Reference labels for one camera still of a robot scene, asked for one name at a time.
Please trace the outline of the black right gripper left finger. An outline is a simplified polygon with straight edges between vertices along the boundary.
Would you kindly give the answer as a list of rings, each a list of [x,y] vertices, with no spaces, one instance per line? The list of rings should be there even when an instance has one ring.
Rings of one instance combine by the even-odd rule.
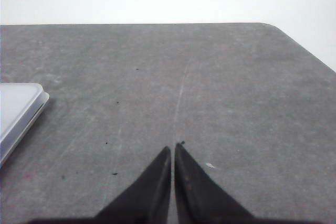
[[[106,223],[167,223],[171,193],[171,151],[164,147],[139,178],[105,206]]]

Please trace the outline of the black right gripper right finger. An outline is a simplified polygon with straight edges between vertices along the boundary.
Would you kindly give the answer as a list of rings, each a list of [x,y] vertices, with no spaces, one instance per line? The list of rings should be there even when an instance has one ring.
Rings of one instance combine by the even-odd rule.
[[[205,173],[180,143],[175,147],[174,178],[180,223],[244,223],[256,220]]]

